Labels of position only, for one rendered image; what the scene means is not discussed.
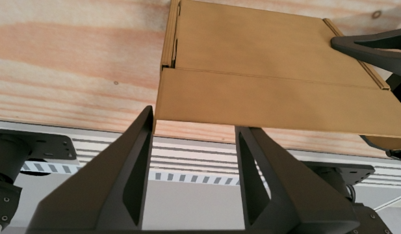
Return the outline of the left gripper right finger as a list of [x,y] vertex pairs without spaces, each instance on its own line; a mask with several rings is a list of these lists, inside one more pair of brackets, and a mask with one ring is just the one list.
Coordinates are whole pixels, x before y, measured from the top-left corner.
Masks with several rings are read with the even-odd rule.
[[261,127],[235,126],[235,145],[245,229],[345,234],[360,225],[348,199]]

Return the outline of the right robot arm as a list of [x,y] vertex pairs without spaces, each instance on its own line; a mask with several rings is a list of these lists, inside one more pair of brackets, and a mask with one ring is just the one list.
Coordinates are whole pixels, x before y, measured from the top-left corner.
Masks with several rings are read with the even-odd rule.
[[[357,185],[376,172],[372,165],[301,161],[350,202],[346,185]],[[343,181],[344,180],[344,181]],[[344,183],[345,182],[345,183]],[[393,234],[379,214],[363,203],[351,203],[360,225],[346,234]]]

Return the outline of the brown cardboard box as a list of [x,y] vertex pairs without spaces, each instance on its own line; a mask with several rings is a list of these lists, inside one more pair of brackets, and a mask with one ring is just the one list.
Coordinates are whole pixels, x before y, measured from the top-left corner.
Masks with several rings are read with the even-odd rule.
[[152,134],[164,120],[365,135],[401,150],[401,102],[334,36],[328,18],[171,0]]

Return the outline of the grey aluminium extrusion bar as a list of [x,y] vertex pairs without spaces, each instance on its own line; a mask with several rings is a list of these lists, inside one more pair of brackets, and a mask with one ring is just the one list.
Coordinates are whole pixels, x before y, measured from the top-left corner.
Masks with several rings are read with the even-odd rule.
[[[66,135],[71,138],[77,154],[81,155],[97,155],[122,134],[3,120],[0,120],[0,129]],[[286,150],[299,161],[372,165],[376,172],[369,177],[401,180],[401,161],[396,159],[297,149]],[[151,161],[238,167],[235,144],[165,136],[153,136]]]

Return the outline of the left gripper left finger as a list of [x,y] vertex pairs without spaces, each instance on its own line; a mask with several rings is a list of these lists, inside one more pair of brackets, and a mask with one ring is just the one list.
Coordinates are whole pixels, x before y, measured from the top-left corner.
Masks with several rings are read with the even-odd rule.
[[121,136],[39,201],[27,228],[142,230],[153,117],[147,105]]

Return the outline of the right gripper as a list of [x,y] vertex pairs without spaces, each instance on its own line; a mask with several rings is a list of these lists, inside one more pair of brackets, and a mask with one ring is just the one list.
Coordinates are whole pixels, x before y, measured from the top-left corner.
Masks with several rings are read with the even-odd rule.
[[[401,50],[401,29],[368,35],[335,36],[330,42],[331,47],[341,53],[391,72],[385,82],[401,102],[401,52],[379,50]],[[385,151],[386,156],[401,161],[401,149],[384,149],[371,143],[364,135],[359,136],[370,147]]]

